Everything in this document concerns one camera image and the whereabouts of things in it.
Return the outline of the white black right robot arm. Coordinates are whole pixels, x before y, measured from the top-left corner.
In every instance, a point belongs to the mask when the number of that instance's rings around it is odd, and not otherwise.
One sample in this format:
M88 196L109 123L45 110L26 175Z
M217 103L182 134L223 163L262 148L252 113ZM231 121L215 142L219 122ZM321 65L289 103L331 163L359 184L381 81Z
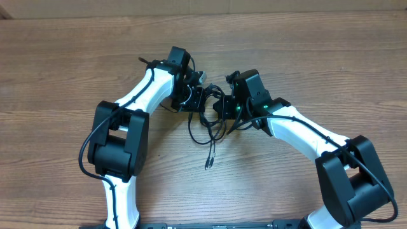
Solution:
M360 228L363 222L390 223L399 209L394 191L373 143L335 134L304 117L288 101L259 97L216 102L220 117L235 120L231 131L250 123L288 143L314 162L323 206L298 228Z

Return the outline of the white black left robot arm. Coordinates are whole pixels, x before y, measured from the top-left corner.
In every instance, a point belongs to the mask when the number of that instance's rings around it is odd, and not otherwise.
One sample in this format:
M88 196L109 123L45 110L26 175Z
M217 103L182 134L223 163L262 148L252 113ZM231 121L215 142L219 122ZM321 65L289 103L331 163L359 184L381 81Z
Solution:
M100 102L92 131L79 151L83 173L102 181L106 192L107 219L101 228L137 228L136 179L148 152L149 118L170 97L179 111L194 107L191 98L206 79L206 73L188 62L147 62L142 80L116 102ZM95 167L84 169L83 157Z

